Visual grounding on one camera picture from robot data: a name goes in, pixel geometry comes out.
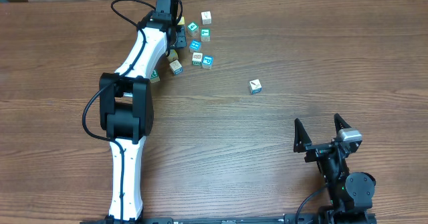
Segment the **green seven block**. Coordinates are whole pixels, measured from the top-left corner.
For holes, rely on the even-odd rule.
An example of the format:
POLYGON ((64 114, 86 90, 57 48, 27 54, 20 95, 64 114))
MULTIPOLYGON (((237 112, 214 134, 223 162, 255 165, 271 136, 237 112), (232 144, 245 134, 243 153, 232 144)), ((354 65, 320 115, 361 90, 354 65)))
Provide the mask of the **green seven block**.
POLYGON ((200 38, 202 42, 210 42, 211 41, 211 30, 210 29, 201 29, 200 30, 200 38))

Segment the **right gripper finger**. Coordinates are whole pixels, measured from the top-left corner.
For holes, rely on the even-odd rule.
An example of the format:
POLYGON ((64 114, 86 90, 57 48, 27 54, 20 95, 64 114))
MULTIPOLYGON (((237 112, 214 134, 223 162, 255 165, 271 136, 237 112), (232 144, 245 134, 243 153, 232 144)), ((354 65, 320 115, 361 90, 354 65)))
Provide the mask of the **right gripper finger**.
POLYGON ((334 115, 334 124, 336 132, 339 132, 345 128, 351 128, 351 126, 339 115, 339 113, 335 113, 334 115))
POLYGON ((294 130, 294 152, 306 152, 312 141, 299 118, 294 120, 294 130))

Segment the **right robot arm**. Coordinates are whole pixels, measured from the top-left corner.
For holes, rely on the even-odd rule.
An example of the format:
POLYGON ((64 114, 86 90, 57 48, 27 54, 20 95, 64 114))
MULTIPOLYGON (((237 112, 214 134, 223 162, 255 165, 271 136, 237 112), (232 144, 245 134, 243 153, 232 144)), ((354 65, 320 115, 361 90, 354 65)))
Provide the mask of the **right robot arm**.
POLYGON ((312 144, 299 119, 294 120, 294 152, 305 153, 306 162, 315 162, 324 179, 324 186, 306 197, 298 207, 294 222, 302 220, 304 205, 327 190, 330 205, 318 209, 317 214, 306 219, 307 223, 376 223, 372 208, 376 180, 365 172, 350 172, 346 158, 355 153, 362 143, 362 134, 351 127, 336 113, 334 115, 336 136, 324 144, 312 144))

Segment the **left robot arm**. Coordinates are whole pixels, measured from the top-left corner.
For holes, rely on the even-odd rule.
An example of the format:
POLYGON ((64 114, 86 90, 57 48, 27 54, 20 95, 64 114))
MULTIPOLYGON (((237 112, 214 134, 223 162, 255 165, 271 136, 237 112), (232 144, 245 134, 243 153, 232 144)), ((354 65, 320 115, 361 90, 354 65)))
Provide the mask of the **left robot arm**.
POLYGON ((125 62, 99 82, 100 125, 113 159, 112 201, 105 223, 140 223, 142 151, 154 121, 150 77, 158 61, 185 35, 178 29, 181 0, 157 0, 136 24, 136 41, 125 62))

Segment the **blue P block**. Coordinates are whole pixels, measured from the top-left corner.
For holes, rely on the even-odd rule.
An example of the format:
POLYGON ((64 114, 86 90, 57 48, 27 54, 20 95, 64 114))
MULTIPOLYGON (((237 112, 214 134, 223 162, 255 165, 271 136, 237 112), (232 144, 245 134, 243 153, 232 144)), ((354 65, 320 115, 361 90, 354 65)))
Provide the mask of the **blue P block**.
POLYGON ((204 55, 201 65, 202 68, 211 69, 213 67, 213 57, 209 55, 204 55))

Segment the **green R block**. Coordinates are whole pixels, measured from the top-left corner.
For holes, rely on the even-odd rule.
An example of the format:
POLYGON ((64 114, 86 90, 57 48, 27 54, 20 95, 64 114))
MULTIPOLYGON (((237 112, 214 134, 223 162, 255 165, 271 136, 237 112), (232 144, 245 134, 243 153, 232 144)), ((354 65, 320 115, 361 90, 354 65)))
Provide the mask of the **green R block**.
POLYGON ((153 70, 151 77, 150 77, 150 82, 151 83, 156 83, 160 81, 160 77, 158 75, 158 72, 156 70, 153 70))

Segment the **blue top block centre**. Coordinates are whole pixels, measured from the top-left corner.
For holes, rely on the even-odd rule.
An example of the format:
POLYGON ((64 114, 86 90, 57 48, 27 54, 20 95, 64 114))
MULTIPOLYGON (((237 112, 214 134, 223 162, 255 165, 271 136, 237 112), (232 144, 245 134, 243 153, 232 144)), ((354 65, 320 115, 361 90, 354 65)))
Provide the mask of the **blue top block centre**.
POLYGON ((201 51, 201 42, 193 39, 191 41, 191 43, 189 44, 189 51, 191 53, 200 52, 201 51))

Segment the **white block back right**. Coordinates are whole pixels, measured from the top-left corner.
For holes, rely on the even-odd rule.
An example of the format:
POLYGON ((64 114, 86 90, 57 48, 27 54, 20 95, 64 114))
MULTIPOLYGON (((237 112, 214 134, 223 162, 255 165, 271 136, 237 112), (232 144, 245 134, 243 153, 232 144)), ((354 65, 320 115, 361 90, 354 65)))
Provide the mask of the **white block back right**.
POLYGON ((212 16, 210 11, 204 11, 201 13, 201 19, 203 25, 211 25, 212 24, 212 16))

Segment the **green triangle block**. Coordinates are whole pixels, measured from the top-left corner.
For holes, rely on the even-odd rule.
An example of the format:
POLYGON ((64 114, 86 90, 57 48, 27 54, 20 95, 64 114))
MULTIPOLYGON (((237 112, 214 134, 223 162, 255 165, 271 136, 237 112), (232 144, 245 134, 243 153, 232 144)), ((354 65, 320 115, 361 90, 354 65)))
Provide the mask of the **green triangle block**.
POLYGON ((191 37, 197 37, 200 32, 200 28, 195 22, 191 22, 187 26, 187 32, 191 37))

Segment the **yellow top block back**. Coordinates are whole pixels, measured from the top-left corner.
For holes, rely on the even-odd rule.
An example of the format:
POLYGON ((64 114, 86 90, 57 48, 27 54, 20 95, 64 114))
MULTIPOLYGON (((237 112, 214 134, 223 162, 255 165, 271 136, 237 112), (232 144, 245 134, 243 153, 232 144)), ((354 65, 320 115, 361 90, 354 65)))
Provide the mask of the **yellow top block back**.
POLYGON ((182 16, 180 18, 180 21, 178 22, 178 25, 185 25, 185 17, 184 16, 182 16))

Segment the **white block blue side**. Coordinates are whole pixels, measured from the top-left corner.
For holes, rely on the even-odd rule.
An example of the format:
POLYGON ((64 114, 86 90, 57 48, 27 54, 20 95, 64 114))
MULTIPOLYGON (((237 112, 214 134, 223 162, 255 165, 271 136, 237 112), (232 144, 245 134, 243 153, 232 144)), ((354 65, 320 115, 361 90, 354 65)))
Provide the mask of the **white block blue side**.
POLYGON ((182 67, 181 63, 179 62, 179 60, 175 60, 175 61, 171 62, 169 64, 169 66, 170 66, 170 69, 174 75, 178 75, 179 73, 181 73, 183 71, 183 67, 182 67))

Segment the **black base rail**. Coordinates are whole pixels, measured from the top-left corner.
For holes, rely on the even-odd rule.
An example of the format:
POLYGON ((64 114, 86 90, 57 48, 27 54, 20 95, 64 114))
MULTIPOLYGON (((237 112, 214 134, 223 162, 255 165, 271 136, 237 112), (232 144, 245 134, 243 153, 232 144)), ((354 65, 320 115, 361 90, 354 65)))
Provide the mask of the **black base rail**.
MULTIPOLYGON (((122 223, 140 223, 140 224, 294 224, 296 223, 295 214, 285 214, 281 217, 230 217, 230 218, 207 218, 207 219, 172 219, 171 217, 158 218, 139 218, 138 220, 123 221, 122 223)), ((350 220, 350 215, 341 217, 333 223, 377 223, 375 214, 368 214, 368 221, 364 221, 363 217, 357 217, 356 220, 350 220)), ((81 224, 119 224, 119 219, 113 217, 105 217, 98 221, 82 221, 81 224)), ((327 223, 321 221, 316 214, 299 214, 299 224, 308 223, 327 223)))

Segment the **yellow block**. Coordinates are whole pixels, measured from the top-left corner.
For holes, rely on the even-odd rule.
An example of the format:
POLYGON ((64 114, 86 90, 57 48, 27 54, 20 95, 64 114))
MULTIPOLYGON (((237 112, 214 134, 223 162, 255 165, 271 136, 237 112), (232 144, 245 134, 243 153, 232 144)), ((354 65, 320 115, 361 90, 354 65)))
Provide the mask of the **yellow block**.
POLYGON ((178 22, 178 25, 185 25, 185 17, 184 16, 182 16, 180 18, 180 21, 178 22))
POLYGON ((169 54, 167 56, 167 59, 169 62, 173 62, 175 60, 178 60, 179 56, 178 53, 174 49, 169 50, 169 54))

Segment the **white feather block blue X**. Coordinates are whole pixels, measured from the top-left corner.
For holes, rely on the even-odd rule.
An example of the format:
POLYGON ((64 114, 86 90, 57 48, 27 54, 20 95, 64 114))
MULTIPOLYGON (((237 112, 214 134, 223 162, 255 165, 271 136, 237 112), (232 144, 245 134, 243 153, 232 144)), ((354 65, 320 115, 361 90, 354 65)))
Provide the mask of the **white feather block blue X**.
POLYGON ((258 92, 261 92, 262 86, 258 79, 249 81, 249 89, 252 94, 256 94, 258 92))

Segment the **yellow top block front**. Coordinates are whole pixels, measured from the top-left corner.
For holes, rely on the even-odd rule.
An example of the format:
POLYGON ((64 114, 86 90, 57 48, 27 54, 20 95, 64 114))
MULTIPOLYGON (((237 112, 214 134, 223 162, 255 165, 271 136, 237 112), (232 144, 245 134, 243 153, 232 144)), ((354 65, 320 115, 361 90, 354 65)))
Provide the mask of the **yellow top block front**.
POLYGON ((175 60, 178 60, 179 56, 178 53, 174 49, 169 50, 169 54, 167 56, 167 59, 169 62, 173 62, 175 60))

